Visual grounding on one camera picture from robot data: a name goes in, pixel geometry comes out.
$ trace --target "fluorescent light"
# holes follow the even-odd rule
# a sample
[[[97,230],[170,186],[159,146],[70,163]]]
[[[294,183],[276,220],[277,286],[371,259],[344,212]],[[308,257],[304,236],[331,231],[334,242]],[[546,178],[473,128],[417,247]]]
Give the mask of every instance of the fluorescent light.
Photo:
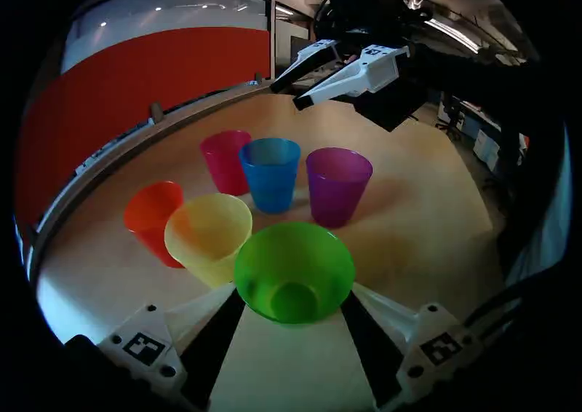
[[[453,27],[450,27],[446,24],[443,24],[436,19],[431,19],[426,21],[432,28],[436,28],[437,30],[441,31],[442,33],[446,34],[449,37],[452,37],[454,40],[459,42],[460,44],[464,45],[465,47],[469,48],[475,54],[479,51],[479,45],[475,42],[470,40],[467,36],[462,34],[459,30],[455,30]]]
[[[280,7],[280,6],[275,6],[275,9],[279,10],[280,12],[283,12],[284,14],[289,15],[289,16],[294,15],[294,13],[291,12],[291,10],[284,9],[283,7]]]

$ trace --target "glass window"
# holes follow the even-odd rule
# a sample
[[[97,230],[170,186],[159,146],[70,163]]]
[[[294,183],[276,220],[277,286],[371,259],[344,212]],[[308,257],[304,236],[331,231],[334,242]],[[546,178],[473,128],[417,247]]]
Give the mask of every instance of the glass window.
[[[106,47],[177,28],[240,27],[267,30],[265,0],[110,0],[71,26],[61,72]]]

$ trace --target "red wall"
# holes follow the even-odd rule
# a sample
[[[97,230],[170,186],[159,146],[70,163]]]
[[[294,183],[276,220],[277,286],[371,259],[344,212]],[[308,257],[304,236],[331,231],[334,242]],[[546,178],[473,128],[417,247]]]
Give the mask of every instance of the red wall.
[[[21,233],[65,187],[75,168],[110,140],[163,109],[269,76],[269,34],[184,28],[113,45],[64,73],[24,119],[16,156],[15,215]]]

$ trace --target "office chair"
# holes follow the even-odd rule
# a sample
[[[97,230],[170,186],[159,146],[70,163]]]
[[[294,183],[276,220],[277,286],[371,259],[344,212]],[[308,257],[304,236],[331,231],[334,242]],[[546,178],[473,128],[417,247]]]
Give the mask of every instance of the office chair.
[[[449,122],[439,119],[435,127],[443,130],[452,141],[461,140],[461,132],[457,128],[457,122],[461,119],[461,103],[450,93],[445,93],[442,98],[445,113],[449,116]]]

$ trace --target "plastic cup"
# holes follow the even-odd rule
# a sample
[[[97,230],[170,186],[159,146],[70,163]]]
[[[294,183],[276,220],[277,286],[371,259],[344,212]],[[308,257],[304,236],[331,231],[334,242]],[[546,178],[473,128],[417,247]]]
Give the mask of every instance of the plastic cup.
[[[335,312],[356,270],[350,252],[328,230],[284,222],[254,234],[241,248],[234,282],[247,305],[281,324],[306,324]]]
[[[252,215],[240,199],[210,194],[184,203],[168,220],[170,255],[211,288],[233,279],[234,259],[250,237]]]
[[[183,268],[166,250],[164,229],[183,203],[182,189],[173,181],[161,181],[139,191],[125,207],[123,221],[159,260],[170,268]]]
[[[321,148],[307,156],[311,216],[320,226],[347,223],[372,176],[372,164],[355,151]]]
[[[242,147],[239,156],[252,199],[264,213],[289,209],[301,149],[288,139],[258,139]]]
[[[209,136],[200,144],[200,151],[219,192],[243,195],[249,191],[239,151],[250,141],[249,133],[231,130]]]

